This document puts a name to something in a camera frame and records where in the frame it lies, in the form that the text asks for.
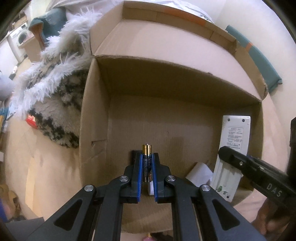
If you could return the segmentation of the person's right hand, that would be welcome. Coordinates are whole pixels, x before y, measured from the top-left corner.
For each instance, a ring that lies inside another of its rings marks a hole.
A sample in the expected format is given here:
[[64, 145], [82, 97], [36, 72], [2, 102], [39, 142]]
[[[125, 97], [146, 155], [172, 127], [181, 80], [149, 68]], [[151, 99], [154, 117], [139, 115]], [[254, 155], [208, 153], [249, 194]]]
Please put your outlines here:
[[284, 209], [267, 198], [251, 224], [266, 240], [278, 240], [293, 221]]

